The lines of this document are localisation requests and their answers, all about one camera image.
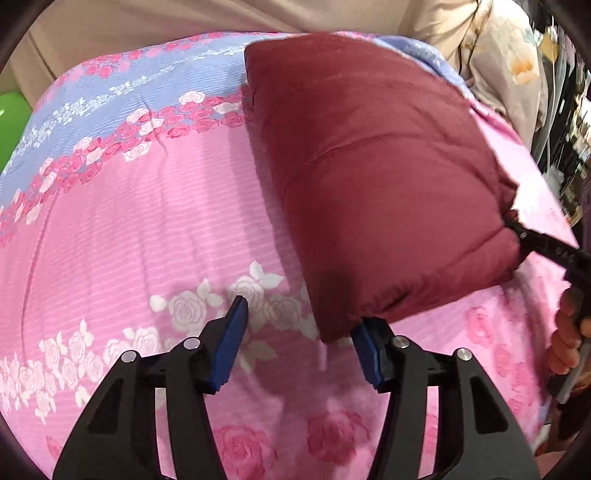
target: green object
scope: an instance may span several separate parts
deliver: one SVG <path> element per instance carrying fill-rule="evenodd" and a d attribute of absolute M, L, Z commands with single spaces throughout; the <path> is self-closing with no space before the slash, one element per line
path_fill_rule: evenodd
<path fill-rule="evenodd" d="M 10 160 L 30 117 L 31 107 L 20 93 L 0 95 L 0 171 Z"/>

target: pink bedspread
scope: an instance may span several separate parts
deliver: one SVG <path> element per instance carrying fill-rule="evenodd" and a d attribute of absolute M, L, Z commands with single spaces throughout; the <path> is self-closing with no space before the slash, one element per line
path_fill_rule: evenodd
<path fill-rule="evenodd" d="M 173 110 L 208 101 L 185 93 L 178 91 Z M 237 94 L 222 100 L 235 102 Z M 229 383 L 207 399 L 228 477 L 367 475 L 388 398 L 365 382 L 349 341 L 318 341 L 264 153 L 248 115 L 234 113 L 224 112 L 227 120 L 215 128 L 169 125 L 156 139 L 147 135 L 158 116 L 129 108 L 118 135 L 142 125 L 137 145 L 111 149 L 108 160 L 109 145 L 100 147 L 105 158 L 97 171 L 30 210 L 0 250 L 1 410 L 48 476 L 81 409 L 124 350 L 166 351 L 222 315 L 236 294 L 249 302 L 248 331 Z M 473 114 L 521 184 L 521 220 L 574 242 L 515 133 L 483 107 Z M 86 159 L 97 149 L 93 140 L 78 145 Z M 59 165 L 48 165 L 41 181 L 51 183 L 46 178 Z M 562 273 L 530 255 L 510 283 L 394 329 L 423 349 L 471 349 L 531 439 L 545 415 L 541 358 L 566 288 Z M 157 398 L 162 472 L 174 476 L 163 392 Z M 431 396 L 422 474 L 433 464 L 436 418 Z"/>

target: dark red cushion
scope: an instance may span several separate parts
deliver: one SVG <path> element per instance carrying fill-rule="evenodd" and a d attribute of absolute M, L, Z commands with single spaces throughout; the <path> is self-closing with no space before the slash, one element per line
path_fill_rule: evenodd
<path fill-rule="evenodd" d="M 509 278 L 517 185 L 459 91 L 394 51 L 332 34 L 246 49 L 255 125 L 320 336 Z"/>

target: human hand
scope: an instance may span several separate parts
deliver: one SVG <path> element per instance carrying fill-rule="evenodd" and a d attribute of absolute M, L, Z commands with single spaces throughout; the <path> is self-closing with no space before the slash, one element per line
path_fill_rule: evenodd
<path fill-rule="evenodd" d="M 556 312 L 556 331 L 552 334 L 551 345 L 546 352 L 546 363 L 559 375 L 566 375 L 579 364 L 579 351 L 582 335 L 591 338 L 591 318 L 581 322 L 579 330 L 574 324 L 576 303 L 570 289 L 560 297 L 560 307 Z"/>

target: bed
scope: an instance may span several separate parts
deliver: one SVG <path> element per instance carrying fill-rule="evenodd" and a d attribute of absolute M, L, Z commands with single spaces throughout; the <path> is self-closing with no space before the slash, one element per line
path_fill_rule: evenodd
<path fill-rule="evenodd" d="M 348 339 L 317 341 L 249 110 L 243 50 L 280 36 L 213 32 L 99 57 L 37 105 L 0 177 L 0 411 L 45 475 L 123 351 L 167 351 L 237 294 L 249 328 L 228 385 L 207 399 L 229 478 L 367 474 L 387 399 Z M 521 220 L 574 244 L 516 133 L 475 100 L 472 115 L 521 185 Z M 530 255 L 511 282 L 394 329 L 431 351 L 472 350 L 533 441 L 562 273 Z M 436 447 L 432 393 L 422 474 Z M 162 472 L 174 476 L 164 391 L 157 404 Z"/>

